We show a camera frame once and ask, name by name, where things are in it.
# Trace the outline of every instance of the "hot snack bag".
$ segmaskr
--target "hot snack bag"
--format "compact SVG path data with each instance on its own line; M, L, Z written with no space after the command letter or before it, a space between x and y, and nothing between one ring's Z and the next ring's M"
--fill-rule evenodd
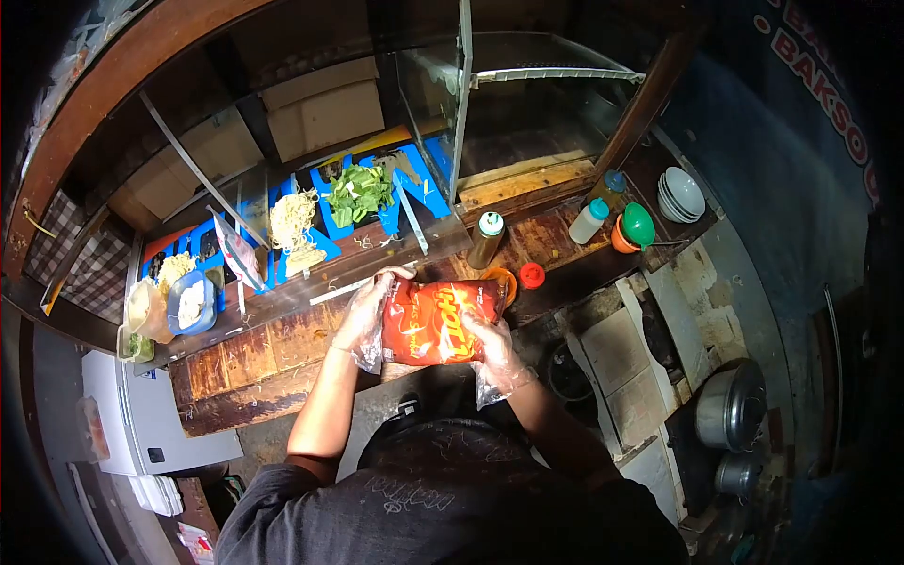
M495 323L505 305L495 280L421 285L396 277L383 308L383 360L405 365L482 361L480 341L461 324L461 315Z

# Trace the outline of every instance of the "hand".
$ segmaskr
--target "hand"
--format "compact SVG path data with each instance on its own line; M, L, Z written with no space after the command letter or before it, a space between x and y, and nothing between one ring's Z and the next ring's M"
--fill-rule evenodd
M512 348L512 334L505 320L495 325L474 317L469 312L461 316L467 331L476 336L484 346L484 360L474 362L477 377L494 385L503 395L536 381L537 377L518 357Z
M413 268L384 267L354 293L345 307L345 317L333 336L332 346L351 351L361 345L361 340L373 333L380 323L383 299L389 294L394 276L414 278Z

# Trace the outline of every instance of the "white squeeze bottle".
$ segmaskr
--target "white squeeze bottle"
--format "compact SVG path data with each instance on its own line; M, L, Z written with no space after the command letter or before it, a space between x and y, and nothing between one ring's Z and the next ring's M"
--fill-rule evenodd
M609 207L606 206L603 199L594 198L590 204L584 206L584 209L569 226L568 234L571 236L571 240L581 245L587 243L608 216Z

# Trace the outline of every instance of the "white refrigerator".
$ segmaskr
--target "white refrigerator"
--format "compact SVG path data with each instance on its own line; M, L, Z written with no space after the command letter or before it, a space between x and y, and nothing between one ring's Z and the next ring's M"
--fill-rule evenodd
M92 351L81 359L84 396L98 403L110 458L100 470L115 475L161 475L242 457L235 430L187 438L169 373L135 375L132 363Z

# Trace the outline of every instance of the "metal pot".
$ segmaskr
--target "metal pot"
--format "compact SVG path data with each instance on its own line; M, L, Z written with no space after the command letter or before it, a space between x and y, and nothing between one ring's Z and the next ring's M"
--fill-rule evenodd
M763 464L756 453L726 453L716 469L716 491L747 498L757 486Z
M704 445L733 453L750 450L766 416L766 384L750 359L712 375L697 401L695 427Z

